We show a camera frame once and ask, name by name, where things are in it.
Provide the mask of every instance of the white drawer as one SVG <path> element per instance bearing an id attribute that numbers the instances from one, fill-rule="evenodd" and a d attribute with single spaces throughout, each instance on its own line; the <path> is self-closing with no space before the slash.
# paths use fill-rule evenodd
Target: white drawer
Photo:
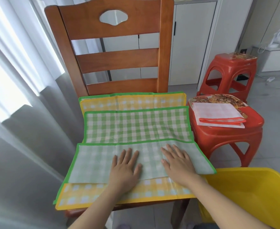
<path id="1" fill-rule="evenodd" d="M 280 51 L 271 51 L 262 68 L 262 71 L 279 71 L 280 70 Z"/>

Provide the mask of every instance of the chair backrest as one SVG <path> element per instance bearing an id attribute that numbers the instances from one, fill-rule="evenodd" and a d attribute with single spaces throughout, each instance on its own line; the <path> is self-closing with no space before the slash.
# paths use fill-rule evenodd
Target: chair backrest
<path id="1" fill-rule="evenodd" d="M 108 10 L 120 10 L 128 19 L 116 26 L 99 18 Z M 48 6 L 46 17 L 78 96 L 118 92 L 168 92 L 173 0 L 92 0 Z M 106 38 L 159 32 L 159 48 L 75 55 L 71 40 Z M 110 81 L 86 85 L 84 73 L 158 67 L 158 78 Z"/>

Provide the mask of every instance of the hand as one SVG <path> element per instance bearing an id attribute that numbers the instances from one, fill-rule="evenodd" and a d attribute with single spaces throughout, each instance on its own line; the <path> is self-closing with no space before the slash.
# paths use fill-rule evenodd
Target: hand
<path id="1" fill-rule="evenodd" d="M 119 195 L 131 190 L 138 182 L 142 170 L 142 164 L 139 163 L 133 171 L 138 158 L 139 151 L 135 151 L 132 158 L 131 148 L 122 151 L 117 162 L 117 156 L 112 159 L 111 171 L 109 175 L 108 187 L 117 191 Z"/>
<path id="2" fill-rule="evenodd" d="M 186 151 L 180 150 L 176 145 L 172 147 L 167 144 L 167 149 L 161 148 L 162 153 L 168 159 L 169 163 L 162 159 L 161 162 L 165 172 L 176 183 L 188 187 L 190 179 L 197 176 L 192 161 Z"/>

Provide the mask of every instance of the forearm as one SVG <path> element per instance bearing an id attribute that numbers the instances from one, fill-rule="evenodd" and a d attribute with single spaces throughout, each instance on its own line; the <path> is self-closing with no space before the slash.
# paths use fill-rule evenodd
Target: forearm
<path id="1" fill-rule="evenodd" d="M 103 229 L 120 197 L 119 191 L 107 187 L 69 229 Z"/>
<path id="2" fill-rule="evenodd" d="M 207 209 L 220 229 L 270 229 L 211 187 L 199 175 L 194 175 L 190 179 L 188 188 Z"/>

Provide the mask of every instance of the finger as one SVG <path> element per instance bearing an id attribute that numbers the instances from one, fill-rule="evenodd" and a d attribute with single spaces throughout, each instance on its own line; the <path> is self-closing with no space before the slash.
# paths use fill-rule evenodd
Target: finger
<path id="1" fill-rule="evenodd" d="M 161 159 L 161 163 L 165 168 L 165 172 L 169 174 L 168 172 L 170 171 L 170 164 L 165 159 Z"/>
<path id="2" fill-rule="evenodd" d="M 139 151 L 136 150 L 131 158 L 131 160 L 129 161 L 128 165 L 130 165 L 130 167 L 134 167 L 134 165 L 136 164 L 137 158 L 139 156 Z"/>
<path id="3" fill-rule="evenodd" d="M 165 155 L 165 157 L 170 161 L 171 159 L 173 159 L 172 154 L 167 151 L 165 148 L 161 147 L 161 152 L 163 153 L 163 155 Z"/>
<path id="4" fill-rule="evenodd" d="M 177 157 L 177 153 L 172 149 L 172 147 L 169 144 L 167 144 L 167 149 L 172 154 L 173 158 Z"/>
<path id="5" fill-rule="evenodd" d="M 112 158 L 111 168 L 113 169 L 117 165 L 117 155 L 114 155 Z"/>
<path id="6" fill-rule="evenodd" d="M 180 158 L 185 158 L 184 154 L 180 151 L 180 149 L 176 145 L 173 145 L 173 149 L 176 151 L 177 155 Z"/>
<path id="7" fill-rule="evenodd" d="M 124 157 L 125 157 L 125 154 L 126 154 L 126 151 L 125 151 L 125 149 L 124 149 L 124 150 L 122 151 L 120 157 L 119 157 L 118 164 L 122 164 L 123 159 L 124 159 Z"/>
<path id="8" fill-rule="evenodd" d="M 131 148 L 128 148 L 122 163 L 127 164 L 130 160 L 130 157 L 131 157 Z"/>
<path id="9" fill-rule="evenodd" d="M 134 170 L 134 176 L 137 178 L 137 180 L 140 177 L 141 171 L 142 171 L 142 164 L 139 163 Z"/>
<path id="10" fill-rule="evenodd" d="M 187 154 L 187 152 L 185 150 L 183 150 L 183 155 L 187 160 L 189 160 L 189 161 L 191 160 L 189 157 L 189 154 Z"/>

